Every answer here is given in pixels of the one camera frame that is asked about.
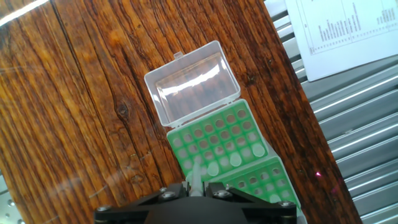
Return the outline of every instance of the green tip rack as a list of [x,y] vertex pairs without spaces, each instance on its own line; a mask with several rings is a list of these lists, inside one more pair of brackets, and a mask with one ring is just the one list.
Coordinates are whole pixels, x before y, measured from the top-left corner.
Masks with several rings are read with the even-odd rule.
[[283,163],[262,137],[221,45],[212,41],[149,72],[145,82],[187,180],[222,182],[271,203],[300,202]]

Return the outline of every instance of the wood grain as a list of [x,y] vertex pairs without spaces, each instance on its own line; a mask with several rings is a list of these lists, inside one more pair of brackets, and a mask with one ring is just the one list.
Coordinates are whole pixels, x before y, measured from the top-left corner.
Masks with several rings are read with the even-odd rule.
[[[0,0],[0,14],[28,3]],[[183,180],[144,75],[212,40],[308,222],[360,223],[264,3],[253,0],[55,0],[1,26],[0,169],[26,223],[92,223],[102,204]]]

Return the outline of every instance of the clear plastic lid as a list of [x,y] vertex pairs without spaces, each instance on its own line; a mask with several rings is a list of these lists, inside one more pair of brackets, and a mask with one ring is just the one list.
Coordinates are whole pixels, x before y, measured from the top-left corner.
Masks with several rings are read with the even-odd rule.
[[241,94],[218,41],[145,75],[145,82],[163,126],[175,128]]

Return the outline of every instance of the metal screw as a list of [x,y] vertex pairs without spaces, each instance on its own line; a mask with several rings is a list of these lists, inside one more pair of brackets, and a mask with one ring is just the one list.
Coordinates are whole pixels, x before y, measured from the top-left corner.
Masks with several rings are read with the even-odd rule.
[[174,197],[175,196],[175,193],[174,192],[164,192],[163,194],[162,194],[162,197],[163,198],[170,198],[170,197]]
[[107,211],[107,210],[111,209],[111,207],[112,207],[112,206],[110,206],[110,205],[103,205],[103,206],[101,206],[101,207],[98,207],[98,208],[97,208],[97,211],[99,211],[99,212],[104,212],[104,211]]
[[231,193],[229,193],[229,192],[226,191],[226,190],[219,190],[219,191],[213,193],[213,195],[214,195],[215,197],[220,197],[220,198],[228,197],[230,194],[231,194]]
[[230,190],[230,189],[233,189],[234,187],[233,186],[229,186],[228,184],[226,185],[226,187],[225,187],[225,190]]
[[15,206],[15,202],[13,202],[11,199],[7,201],[7,204],[9,207]]
[[294,205],[294,203],[293,203],[293,202],[290,202],[290,201],[280,201],[280,202],[278,202],[278,204],[279,204],[280,206],[283,206],[283,207],[290,206],[290,205]]

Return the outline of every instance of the rack hole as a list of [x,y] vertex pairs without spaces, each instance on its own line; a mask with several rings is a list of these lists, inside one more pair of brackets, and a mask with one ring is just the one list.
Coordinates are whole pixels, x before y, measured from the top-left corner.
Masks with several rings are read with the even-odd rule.
[[221,132],[221,137],[223,139],[228,139],[229,138],[229,133],[227,131],[223,131],[223,132]]
[[245,121],[243,123],[243,128],[246,129],[246,130],[250,129],[251,128],[251,123],[249,121]]
[[244,188],[246,186],[246,183],[243,181],[240,181],[238,186],[239,186],[239,188]]
[[208,133],[212,132],[212,131],[213,131],[212,125],[207,124],[207,125],[205,126],[205,131],[208,132]]
[[246,144],[246,140],[244,140],[244,138],[240,137],[238,138],[238,145],[243,146]]
[[217,121],[216,121],[216,126],[217,126],[217,128],[222,128],[222,127],[224,127],[224,121],[221,120],[221,119],[217,120]]
[[200,129],[196,129],[195,132],[194,132],[194,135],[199,138],[199,137],[201,137],[203,135],[203,133],[202,133],[202,131]]
[[205,140],[202,140],[202,141],[199,142],[199,146],[202,149],[205,149],[205,148],[207,148],[209,146],[209,144]]
[[248,139],[249,139],[250,141],[255,141],[255,140],[257,139],[257,136],[256,136],[256,134],[254,134],[254,133],[249,133],[249,134],[248,134]]
[[218,143],[218,137],[217,136],[210,137],[210,142],[213,143],[213,144]]
[[197,153],[198,152],[198,148],[197,148],[197,146],[192,145],[192,146],[189,147],[189,151],[191,153]]
[[181,139],[179,139],[179,138],[174,139],[173,143],[174,143],[174,146],[177,146],[177,147],[182,146]]
[[192,136],[190,134],[186,134],[186,135],[184,135],[184,140],[186,142],[191,142],[193,139],[192,139]]
[[262,194],[262,190],[261,189],[256,189],[256,190],[254,190],[254,194],[260,195],[260,194]]
[[233,123],[233,122],[235,122],[235,116],[233,116],[233,115],[228,115],[227,117],[226,117],[226,120],[227,120],[227,122],[229,122],[229,123]]
[[244,110],[239,110],[238,111],[238,117],[244,118],[246,116],[246,112]]
[[266,180],[266,179],[269,178],[269,175],[268,175],[267,173],[264,172],[264,173],[261,174],[260,177],[261,177],[261,180]]
[[239,134],[241,132],[241,129],[238,126],[233,126],[232,127],[232,133],[233,134]]
[[229,142],[229,143],[227,143],[227,144],[225,145],[225,147],[226,147],[228,150],[232,151],[232,150],[234,150],[235,145],[234,145],[233,143]]
[[213,153],[211,153],[211,152],[205,152],[205,158],[206,158],[206,159],[213,159]]
[[278,175],[278,174],[280,174],[280,170],[278,168],[275,168],[275,169],[272,170],[272,174],[273,175]]
[[250,178],[250,184],[255,184],[255,183],[257,183],[257,178],[255,178],[255,177],[252,177],[252,178]]

